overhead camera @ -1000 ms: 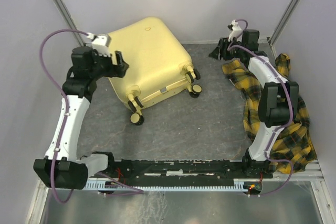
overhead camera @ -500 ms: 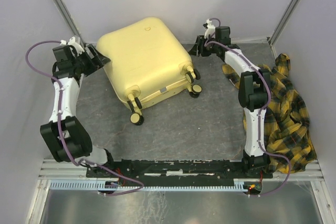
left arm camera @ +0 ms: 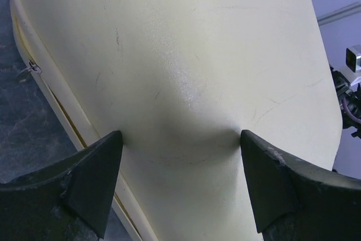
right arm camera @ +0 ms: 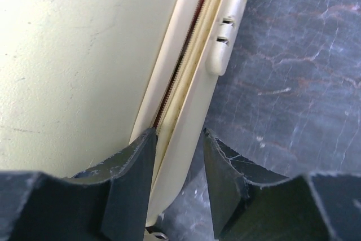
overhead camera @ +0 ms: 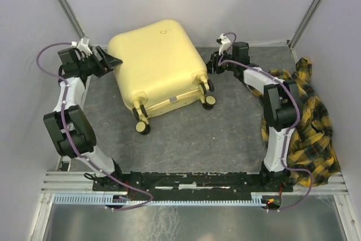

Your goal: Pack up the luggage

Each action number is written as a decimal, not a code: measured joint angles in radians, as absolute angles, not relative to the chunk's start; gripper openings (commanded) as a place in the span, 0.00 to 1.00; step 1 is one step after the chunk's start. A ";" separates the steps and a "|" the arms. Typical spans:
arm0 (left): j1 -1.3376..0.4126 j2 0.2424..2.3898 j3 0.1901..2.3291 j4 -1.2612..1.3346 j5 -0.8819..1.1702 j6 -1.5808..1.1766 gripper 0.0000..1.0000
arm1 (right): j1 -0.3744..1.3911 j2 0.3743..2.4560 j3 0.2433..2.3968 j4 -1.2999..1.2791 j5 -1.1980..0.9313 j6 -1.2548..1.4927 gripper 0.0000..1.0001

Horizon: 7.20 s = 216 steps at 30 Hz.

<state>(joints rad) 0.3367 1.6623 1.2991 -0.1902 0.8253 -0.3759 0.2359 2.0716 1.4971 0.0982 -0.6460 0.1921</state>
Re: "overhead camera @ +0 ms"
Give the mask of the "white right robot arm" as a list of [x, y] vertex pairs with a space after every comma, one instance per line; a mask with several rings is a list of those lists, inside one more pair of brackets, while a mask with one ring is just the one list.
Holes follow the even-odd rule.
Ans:
[[290, 139], [301, 119], [298, 87], [295, 81], [279, 79], [251, 63], [246, 42], [237, 42], [231, 48], [230, 54], [213, 52], [206, 67], [211, 74], [230, 71], [245, 86], [261, 93], [268, 144], [258, 179], [261, 188], [271, 191], [278, 188], [288, 174]]

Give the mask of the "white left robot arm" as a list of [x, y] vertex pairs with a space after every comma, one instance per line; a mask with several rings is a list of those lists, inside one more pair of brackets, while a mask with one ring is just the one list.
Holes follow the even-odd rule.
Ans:
[[97, 146], [95, 132], [85, 116], [81, 103], [89, 77], [98, 78], [113, 71], [122, 60], [105, 52], [100, 46], [79, 49], [77, 44], [65, 44], [58, 51], [61, 66], [54, 75], [60, 87], [59, 100], [43, 122], [58, 154], [77, 159], [93, 170], [85, 178], [104, 191], [116, 191], [125, 183], [120, 166]]

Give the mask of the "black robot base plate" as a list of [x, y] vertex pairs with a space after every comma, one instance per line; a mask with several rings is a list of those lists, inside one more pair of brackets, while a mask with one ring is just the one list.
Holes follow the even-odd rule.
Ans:
[[85, 173], [93, 181], [93, 191], [115, 192], [130, 200], [248, 200], [251, 193], [274, 192], [277, 196], [291, 192], [281, 181], [267, 183], [261, 174], [227, 173], [156, 173], [131, 172], [121, 176], [121, 185], [109, 177]]

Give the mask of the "yellow suitcase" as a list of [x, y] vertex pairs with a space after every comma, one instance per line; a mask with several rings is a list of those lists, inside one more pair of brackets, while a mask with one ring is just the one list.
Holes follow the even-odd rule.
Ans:
[[150, 132], [149, 119], [200, 101], [211, 110], [217, 100], [206, 64], [179, 22], [164, 19], [114, 36], [108, 54], [122, 60], [113, 73], [135, 130]]

